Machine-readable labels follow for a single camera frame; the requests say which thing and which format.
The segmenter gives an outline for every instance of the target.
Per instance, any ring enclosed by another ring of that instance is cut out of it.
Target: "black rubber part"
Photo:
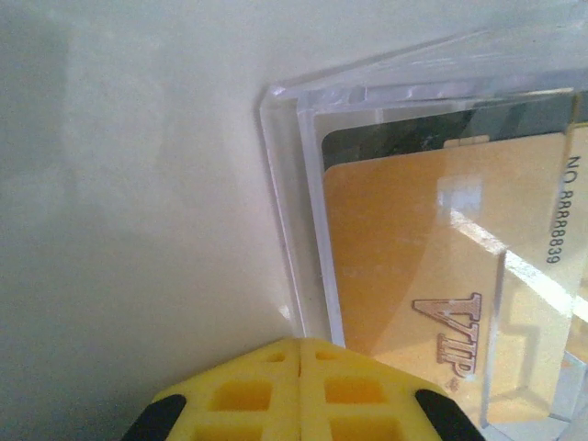
[[[414,397],[443,441],[484,441],[455,401],[428,389],[418,390]]]
[[[170,395],[148,405],[120,441],[165,441],[185,405],[183,395]]]

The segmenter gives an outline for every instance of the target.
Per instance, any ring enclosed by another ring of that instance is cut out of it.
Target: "vip logo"
[[[480,336],[481,294],[473,292],[469,299],[414,300],[413,309],[430,319],[443,323],[465,337],[464,340],[437,336],[437,363],[449,363],[463,379],[476,371],[478,338]],[[468,325],[452,316],[468,316]]]

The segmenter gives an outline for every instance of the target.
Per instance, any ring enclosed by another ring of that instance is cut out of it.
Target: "white wall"
[[[0,0],[2,439],[116,439],[298,330],[268,84],[553,0]]]

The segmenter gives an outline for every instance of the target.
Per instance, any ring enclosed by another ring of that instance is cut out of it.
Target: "white surface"
[[[0,438],[116,439],[299,331],[270,83],[552,3],[0,0]]]

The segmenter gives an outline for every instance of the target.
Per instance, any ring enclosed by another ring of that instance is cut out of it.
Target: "yellow plastic object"
[[[442,441],[418,390],[445,399],[436,385],[339,346],[283,340],[159,393],[153,403],[183,396],[185,405],[156,439]],[[123,440],[155,439],[137,433]]]

